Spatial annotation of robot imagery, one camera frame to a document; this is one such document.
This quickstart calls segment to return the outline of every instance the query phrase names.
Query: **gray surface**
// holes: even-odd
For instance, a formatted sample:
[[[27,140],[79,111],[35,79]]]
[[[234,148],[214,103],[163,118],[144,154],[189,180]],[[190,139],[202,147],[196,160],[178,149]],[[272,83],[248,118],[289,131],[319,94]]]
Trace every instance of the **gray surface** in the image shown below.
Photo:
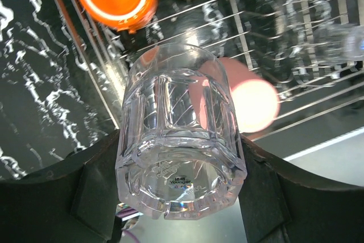
[[[140,242],[147,243],[247,242],[238,200],[233,206],[197,221],[171,221],[163,217],[152,220],[141,216],[130,231]],[[133,243],[133,240],[124,236],[122,243]]]
[[[364,127],[285,159],[314,174],[364,186]]]

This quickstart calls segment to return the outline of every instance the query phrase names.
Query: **clear glass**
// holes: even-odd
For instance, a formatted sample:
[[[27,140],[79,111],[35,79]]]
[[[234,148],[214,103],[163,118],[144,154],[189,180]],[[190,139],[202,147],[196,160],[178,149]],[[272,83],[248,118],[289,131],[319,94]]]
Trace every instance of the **clear glass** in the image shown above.
[[[364,27],[327,24],[314,32],[318,62],[337,65],[364,60]]]
[[[228,79],[210,52],[165,44],[129,72],[116,162],[120,201],[157,219],[234,204],[246,177]]]

